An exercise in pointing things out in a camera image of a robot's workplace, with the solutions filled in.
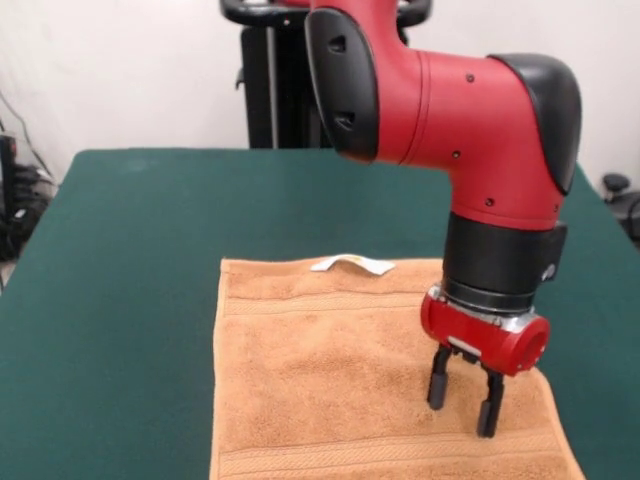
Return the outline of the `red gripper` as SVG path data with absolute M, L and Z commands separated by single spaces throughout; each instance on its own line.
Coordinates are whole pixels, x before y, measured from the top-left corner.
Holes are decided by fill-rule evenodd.
M 490 368 L 485 368 L 488 391 L 481 403 L 476 433 L 492 438 L 504 395 L 502 374 L 516 376 L 534 367 L 549 341 L 549 321 L 533 309 L 515 316 L 473 311 L 447 300 L 441 288 L 433 285 L 421 305 L 421 323 L 427 335 L 442 344 L 433 357 L 429 407 L 440 410 L 444 405 L 447 364 L 452 354 L 449 347 L 470 354 Z

